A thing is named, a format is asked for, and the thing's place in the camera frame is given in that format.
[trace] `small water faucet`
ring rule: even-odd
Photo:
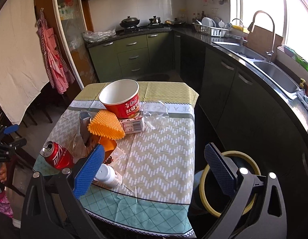
[[[274,54],[274,43],[275,43],[275,23],[274,23],[273,18],[272,18],[268,13],[266,13],[266,12],[264,12],[264,11],[257,11],[257,12],[255,12],[255,14],[254,14],[254,16],[253,16],[253,21],[252,21],[252,23],[249,25],[248,30],[249,30],[249,32],[253,32],[253,31],[254,31],[256,15],[259,14],[259,13],[267,14],[268,17],[269,17],[269,18],[271,19],[271,21],[273,22],[273,43],[272,43],[272,46],[271,46],[271,51],[266,52],[266,54],[267,54],[267,56],[268,56],[267,61],[270,63],[270,62],[271,62],[271,57],[272,57],[273,54]]]
[[[239,20],[241,22],[242,30],[241,30],[241,40],[239,42],[239,45],[242,47],[243,43],[244,43],[244,23],[241,19],[238,19],[238,18],[235,18],[232,21],[234,21],[234,20]]]

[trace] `white cloth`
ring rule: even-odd
[[[0,106],[12,124],[49,81],[35,24],[33,0],[7,0],[0,10]]]

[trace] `table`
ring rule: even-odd
[[[96,114],[104,105],[100,91],[109,83],[86,86],[60,117],[48,140],[72,153],[79,128],[80,110]],[[123,176],[117,189],[91,184],[80,197],[87,213],[109,224],[137,233],[161,237],[196,238],[187,218],[194,178],[194,107],[198,94],[185,83],[139,82],[140,104],[165,103],[169,117],[159,129],[146,126],[144,132],[118,140],[125,157],[115,170]],[[35,171],[57,174],[39,155]]]

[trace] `kitchen sink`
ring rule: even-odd
[[[274,80],[281,88],[289,93],[294,93],[298,85],[282,70],[274,64],[268,62],[253,62],[256,67],[262,70],[272,80]]]
[[[231,52],[238,54],[239,56],[246,57],[248,59],[265,60],[263,56],[245,46],[240,46],[239,44],[227,43],[227,42],[214,42],[214,43],[219,45],[220,47],[223,47],[224,49],[227,49]]]

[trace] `dish rack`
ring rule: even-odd
[[[193,25],[197,32],[201,32],[209,36],[223,37],[225,36],[226,32],[229,31],[228,29],[225,29],[225,28],[207,27],[204,25],[196,24],[196,23],[193,23]]]

